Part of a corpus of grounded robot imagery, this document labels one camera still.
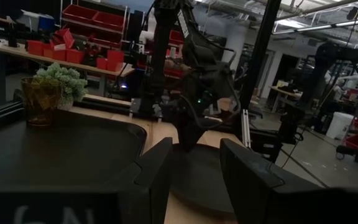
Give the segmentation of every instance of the green succulent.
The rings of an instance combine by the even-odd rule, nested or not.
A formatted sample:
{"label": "green succulent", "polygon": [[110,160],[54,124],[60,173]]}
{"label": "green succulent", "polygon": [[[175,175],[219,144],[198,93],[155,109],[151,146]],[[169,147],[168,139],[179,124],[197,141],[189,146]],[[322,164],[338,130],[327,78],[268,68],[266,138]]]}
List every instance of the green succulent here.
{"label": "green succulent", "polygon": [[85,86],[87,80],[80,78],[80,73],[72,68],[62,68],[58,63],[53,63],[48,69],[41,68],[37,71],[35,78],[43,80],[59,80],[62,83],[62,97],[59,105],[64,106],[72,101],[81,101],[88,93]]}

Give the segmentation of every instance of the wooden workbench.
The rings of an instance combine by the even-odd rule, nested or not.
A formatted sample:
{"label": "wooden workbench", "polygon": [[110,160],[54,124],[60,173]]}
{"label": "wooden workbench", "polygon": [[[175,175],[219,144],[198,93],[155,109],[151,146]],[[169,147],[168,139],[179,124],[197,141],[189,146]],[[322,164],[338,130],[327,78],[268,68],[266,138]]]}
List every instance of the wooden workbench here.
{"label": "wooden workbench", "polygon": [[269,88],[278,92],[278,95],[276,97],[276,100],[274,101],[274,105],[272,108],[273,113],[276,113],[278,104],[282,100],[282,98],[286,99],[288,96],[291,96],[296,99],[300,99],[302,96],[302,94],[300,94],[300,93],[290,93],[287,91],[283,91],[283,90],[279,89],[277,86],[270,86]]}
{"label": "wooden workbench", "polygon": [[[178,143],[178,134],[170,123],[163,123],[157,121],[147,121],[143,119],[131,118],[121,114],[113,114],[104,111],[89,110],[85,108],[73,107],[71,112],[88,114],[91,116],[98,116],[116,121],[123,121],[139,125],[147,131],[147,140],[144,147],[144,153],[147,152],[152,146],[156,145],[165,137],[172,137],[173,143]],[[232,134],[220,133],[217,131],[207,131],[198,141],[200,144],[207,144],[219,148],[220,140],[228,138],[238,144],[241,142]],[[210,217],[203,213],[193,210],[185,203],[177,199],[173,194],[169,195],[167,212],[165,215],[166,224],[235,224],[237,222],[223,220],[220,218]]]}
{"label": "wooden workbench", "polygon": [[[120,74],[120,70],[118,70],[118,72],[112,72],[112,71],[108,71],[108,70],[103,70],[100,68],[96,68],[96,67],[92,67],[89,65],[82,65],[82,64],[77,64],[77,63],[70,63],[70,62],[64,62],[64,61],[60,61],[60,60],[55,60],[52,58],[48,58],[48,57],[43,57],[43,56],[38,56],[38,55],[32,55],[29,54],[28,52],[25,51],[24,45],[23,44],[19,44],[19,46],[17,48],[15,47],[8,47],[5,44],[0,46],[0,103],[4,103],[5,102],[5,98],[6,98],[6,94],[5,94],[5,61],[4,61],[4,54],[8,54],[8,55],[13,55],[13,56],[18,56],[18,57],[22,57],[22,58],[27,58],[27,59],[31,59],[31,60],[36,60],[36,61],[41,61],[41,62],[49,62],[49,63],[54,63],[57,62],[60,65],[66,66],[66,67],[70,67],[70,68],[74,68],[76,70],[81,70],[81,71],[86,71],[86,72],[92,72],[92,73],[98,73],[100,74],[100,79],[99,79],[99,94],[101,96],[104,96],[104,92],[105,92],[105,87],[107,84],[107,76],[108,75],[113,75],[113,76],[118,76]],[[132,73],[134,71],[133,68],[126,68],[123,73],[122,73],[122,77]]]}

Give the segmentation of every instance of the black base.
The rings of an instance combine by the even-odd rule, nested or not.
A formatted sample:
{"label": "black base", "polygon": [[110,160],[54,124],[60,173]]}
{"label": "black base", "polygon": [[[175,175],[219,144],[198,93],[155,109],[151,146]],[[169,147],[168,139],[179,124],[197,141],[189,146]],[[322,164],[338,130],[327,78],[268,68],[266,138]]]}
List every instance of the black base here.
{"label": "black base", "polygon": [[173,145],[171,190],[201,212],[235,218],[224,184],[219,149],[197,144],[191,152]]}

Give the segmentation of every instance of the white container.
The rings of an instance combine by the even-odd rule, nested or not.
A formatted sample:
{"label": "white container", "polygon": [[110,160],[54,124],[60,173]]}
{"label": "white container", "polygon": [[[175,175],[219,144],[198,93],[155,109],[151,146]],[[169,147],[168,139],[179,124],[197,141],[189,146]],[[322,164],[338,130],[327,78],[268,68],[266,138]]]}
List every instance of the white container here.
{"label": "white container", "polygon": [[351,125],[353,118],[353,115],[335,112],[333,121],[329,125],[326,136],[332,139],[342,140],[347,129]]}
{"label": "white container", "polygon": [[40,14],[34,12],[27,12],[22,10],[23,16],[17,19],[17,22],[23,23],[31,31],[38,31],[38,23],[40,21]]}

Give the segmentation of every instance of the black tray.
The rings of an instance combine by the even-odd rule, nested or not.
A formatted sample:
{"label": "black tray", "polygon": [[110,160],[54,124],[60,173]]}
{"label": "black tray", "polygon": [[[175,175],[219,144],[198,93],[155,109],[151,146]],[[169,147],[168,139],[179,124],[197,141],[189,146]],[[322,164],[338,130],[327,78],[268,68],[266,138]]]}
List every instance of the black tray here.
{"label": "black tray", "polygon": [[35,128],[16,104],[0,110],[0,186],[100,186],[143,151],[140,126],[58,111]]}

